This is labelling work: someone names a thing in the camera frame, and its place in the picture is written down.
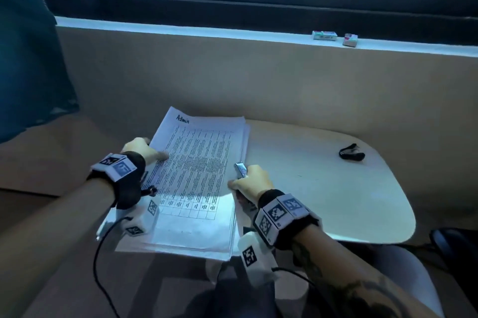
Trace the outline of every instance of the blue curtain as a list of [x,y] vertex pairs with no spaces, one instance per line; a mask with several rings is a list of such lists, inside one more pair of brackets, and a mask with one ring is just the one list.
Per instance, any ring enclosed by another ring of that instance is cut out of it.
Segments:
[[0,0],[0,143],[78,111],[55,25],[42,0]]

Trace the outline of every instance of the white table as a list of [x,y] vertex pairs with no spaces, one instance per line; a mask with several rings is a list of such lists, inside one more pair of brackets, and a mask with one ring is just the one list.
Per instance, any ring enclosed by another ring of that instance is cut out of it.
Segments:
[[[334,239],[400,243],[415,231],[415,216],[383,158],[363,141],[342,133],[248,120],[246,164],[260,164],[276,188],[292,193],[323,220]],[[343,160],[356,143],[362,162]]]

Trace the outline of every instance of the stack of paper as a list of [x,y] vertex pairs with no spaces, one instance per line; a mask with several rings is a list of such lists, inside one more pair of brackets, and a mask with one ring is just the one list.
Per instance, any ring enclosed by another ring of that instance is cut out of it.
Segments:
[[227,181],[236,178],[234,163],[245,160],[249,130],[243,117],[191,117],[171,107],[150,144],[170,157],[149,166],[142,185],[158,188],[156,226],[124,236],[116,250],[229,260],[238,232]]

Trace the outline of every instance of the wire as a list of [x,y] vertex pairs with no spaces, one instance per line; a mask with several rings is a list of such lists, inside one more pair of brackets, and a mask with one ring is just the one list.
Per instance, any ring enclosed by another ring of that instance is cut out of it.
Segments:
[[98,272],[97,272],[97,269],[96,269],[96,263],[97,263],[97,260],[98,260],[98,255],[99,255],[99,250],[101,249],[101,245],[103,245],[105,239],[106,239],[106,236],[108,236],[108,234],[111,232],[111,230],[113,230],[117,224],[119,224],[120,222],[122,222],[123,220],[128,220],[128,221],[131,221],[133,218],[131,217],[123,217],[123,218],[120,218],[118,221],[115,221],[114,224],[111,225],[111,227],[108,229],[108,231],[106,231],[106,234],[103,236],[103,238],[101,239],[101,241],[99,242],[98,244],[98,248],[96,248],[96,253],[95,253],[95,258],[93,259],[93,276],[95,277],[95,283],[96,285],[98,285],[98,288],[103,292],[103,294],[105,295],[108,303],[110,304],[110,307],[111,309],[113,310],[113,313],[115,314],[116,318],[120,318],[120,315],[118,314],[116,308],[115,308],[115,305],[113,304],[113,301],[111,300],[111,297],[110,295],[107,293],[106,289],[103,287],[103,285],[101,285],[101,283],[99,282],[99,279],[98,279]]
[[307,279],[305,276],[302,276],[301,274],[295,272],[294,270],[287,269],[287,268],[276,267],[276,268],[272,268],[272,271],[273,271],[273,272],[282,271],[282,272],[288,272],[288,273],[294,274],[295,276],[298,276],[299,278],[304,279],[304,280],[305,280],[306,282],[308,282],[310,285],[312,285],[313,287],[315,287],[315,284],[314,284],[313,281]]

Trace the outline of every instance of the small box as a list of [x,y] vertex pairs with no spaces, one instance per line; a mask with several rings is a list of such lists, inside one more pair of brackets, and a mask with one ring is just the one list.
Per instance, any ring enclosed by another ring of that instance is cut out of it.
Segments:
[[313,39],[320,39],[322,41],[336,41],[337,33],[329,31],[312,31]]
[[356,47],[358,41],[359,41],[359,37],[357,35],[352,35],[351,33],[345,33],[344,42],[342,44],[344,46]]

